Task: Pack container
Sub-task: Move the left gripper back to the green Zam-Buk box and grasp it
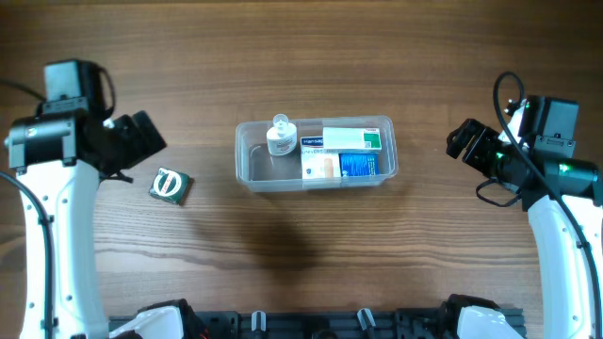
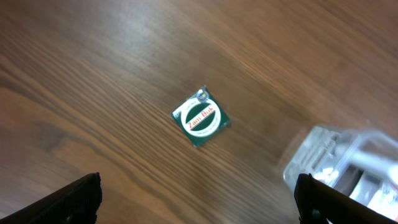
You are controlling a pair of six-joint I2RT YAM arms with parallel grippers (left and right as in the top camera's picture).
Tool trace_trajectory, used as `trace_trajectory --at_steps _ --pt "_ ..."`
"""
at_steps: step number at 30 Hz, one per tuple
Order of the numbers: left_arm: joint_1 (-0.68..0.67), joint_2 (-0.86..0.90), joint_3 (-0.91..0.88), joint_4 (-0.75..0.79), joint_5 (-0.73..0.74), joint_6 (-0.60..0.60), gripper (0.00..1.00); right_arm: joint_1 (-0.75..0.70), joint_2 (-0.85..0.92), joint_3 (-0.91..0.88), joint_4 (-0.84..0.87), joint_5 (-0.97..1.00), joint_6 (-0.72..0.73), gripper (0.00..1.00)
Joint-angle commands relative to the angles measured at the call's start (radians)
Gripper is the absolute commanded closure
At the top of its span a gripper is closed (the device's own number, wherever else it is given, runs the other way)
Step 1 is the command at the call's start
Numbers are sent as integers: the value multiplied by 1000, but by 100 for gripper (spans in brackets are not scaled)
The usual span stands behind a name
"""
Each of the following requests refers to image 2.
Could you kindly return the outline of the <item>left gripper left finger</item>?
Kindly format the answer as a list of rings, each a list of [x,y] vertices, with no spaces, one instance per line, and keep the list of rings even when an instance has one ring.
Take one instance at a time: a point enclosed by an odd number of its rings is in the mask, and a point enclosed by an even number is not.
[[[101,178],[90,173],[1,219],[1,224],[94,224],[102,202]]]

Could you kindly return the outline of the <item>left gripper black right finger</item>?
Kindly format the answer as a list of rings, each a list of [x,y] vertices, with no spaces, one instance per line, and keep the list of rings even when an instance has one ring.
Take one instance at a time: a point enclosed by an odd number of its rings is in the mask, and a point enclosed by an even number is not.
[[[298,176],[294,198],[300,224],[395,224],[310,174]]]

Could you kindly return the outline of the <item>green square tin box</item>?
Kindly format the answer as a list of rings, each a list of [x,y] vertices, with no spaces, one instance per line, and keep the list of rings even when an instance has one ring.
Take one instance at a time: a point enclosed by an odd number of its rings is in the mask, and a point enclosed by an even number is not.
[[[231,123],[206,85],[187,98],[170,116],[194,147],[204,145]]]

